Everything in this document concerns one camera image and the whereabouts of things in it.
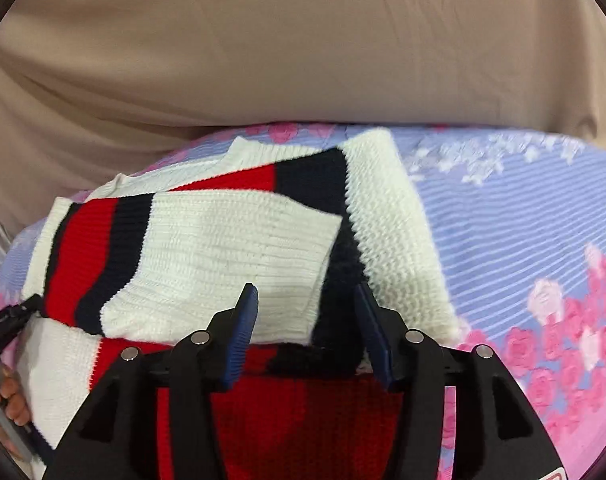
navy stripe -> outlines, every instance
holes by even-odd
[[[50,257],[48,259],[48,267],[45,270],[45,283],[43,283],[43,307],[42,307],[42,316],[48,317],[47,312],[47,304],[48,304],[48,290],[50,289],[50,280],[56,273],[57,267],[59,265],[59,250],[61,249],[61,241],[63,239],[63,234],[70,223],[72,217],[77,213],[79,209],[81,209],[82,204],[72,203],[68,212],[62,219],[57,231],[54,234],[54,238],[52,239],[52,250],[50,251]]]
[[[30,443],[34,448],[35,453],[41,457],[41,461],[45,466],[50,465],[54,458],[54,450],[50,447],[50,444],[43,438],[43,435],[36,429],[32,422],[28,423]]]
[[[330,253],[312,347],[280,346],[268,370],[276,375],[351,376],[364,352],[354,290],[366,277],[345,203],[347,162],[333,148],[275,166],[275,192],[343,220]]]
[[[139,267],[153,197],[152,193],[130,196],[119,199],[116,205],[106,266],[75,311],[76,326],[89,334],[105,335],[101,309],[129,283]]]

floral bedsheet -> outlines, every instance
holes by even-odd
[[[367,128],[280,123],[224,130],[141,173],[223,155],[237,136],[325,148]],[[569,477],[579,479],[606,445],[606,153],[523,130],[391,130],[460,319],[458,347],[485,343],[499,352]],[[18,301],[41,227],[14,241],[0,269],[0,308]],[[448,389],[443,480],[451,478],[455,424]]]

pink rose pattern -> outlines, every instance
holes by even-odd
[[[556,397],[556,377],[548,368],[532,371],[526,390],[529,402],[539,415],[543,415]]]
[[[452,466],[448,468],[439,468],[439,475],[436,477],[437,480],[452,480]]]
[[[267,133],[277,144],[285,144],[297,136],[299,126],[296,123],[274,123],[267,128]]]
[[[539,330],[513,327],[496,348],[482,330],[468,326],[458,345],[470,351],[487,344],[499,353],[556,445],[575,435],[581,421],[598,412],[606,399],[606,256],[589,244],[585,258],[585,297],[565,296],[551,280],[532,286],[527,307]],[[452,449],[456,413],[447,394],[445,413],[443,447]]]
[[[543,355],[548,361],[556,361],[563,354],[563,323],[548,320],[543,327]]]
[[[533,330],[512,328],[502,352],[503,363],[515,377],[523,377],[534,369],[537,359],[537,342]]]
[[[445,390],[445,412],[443,414],[443,441],[441,445],[446,449],[454,449],[456,440],[456,390]]]

knit sweater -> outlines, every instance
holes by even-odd
[[[56,201],[23,291],[43,294],[51,319],[33,322],[20,365],[52,447],[118,355],[106,358],[106,345],[173,344],[234,304],[245,282],[260,296],[252,343],[280,344],[265,373],[353,374],[362,281],[409,326],[455,336],[427,220],[387,130],[325,152],[243,144],[244,156],[216,165],[231,172],[179,167],[128,183],[142,194]]]

black clamp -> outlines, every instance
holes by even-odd
[[[0,355],[20,334],[21,330],[25,328],[32,315],[41,309],[42,304],[42,298],[35,295],[21,304],[7,306],[0,311]],[[3,371],[0,362],[0,381],[2,378]],[[33,424],[29,423],[23,427],[19,427],[12,420],[8,419],[6,416],[7,406],[8,401],[1,399],[0,426],[6,432],[21,457],[29,461],[34,454],[35,447],[39,447],[40,451],[42,451],[43,446],[40,446],[40,443],[35,441],[35,438],[40,440],[40,436]]]
[[[225,480],[209,394],[240,377],[257,313],[257,290],[247,284],[237,306],[173,349],[126,348],[78,410],[44,480],[156,480],[159,387],[170,390],[174,477]]]
[[[357,287],[355,306],[375,377],[403,392],[384,480],[437,477],[445,386],[456,387],[452,480],[566,480],[538,415],[489,346],[439,346],[380,307],[366,284]]]

